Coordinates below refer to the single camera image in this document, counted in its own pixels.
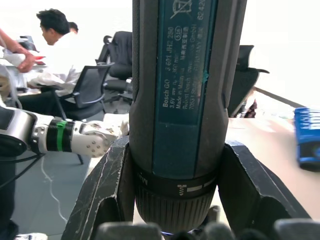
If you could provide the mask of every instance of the robotic hand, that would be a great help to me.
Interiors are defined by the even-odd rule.
[[[17,157],[71,152],[92,158],[103,156],[116,139],[102,122],[64,121],[11,107],[0,107],[0,156]]]

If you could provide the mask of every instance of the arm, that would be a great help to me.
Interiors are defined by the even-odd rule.
[[[32,69],[36,59],[25,48],[23,48],[18,42],[12,40],[2,29],[0,28],[0,46],[6,47],[12,53],[24,54],[25,60],[17,67],[21,73],[27,73]]]

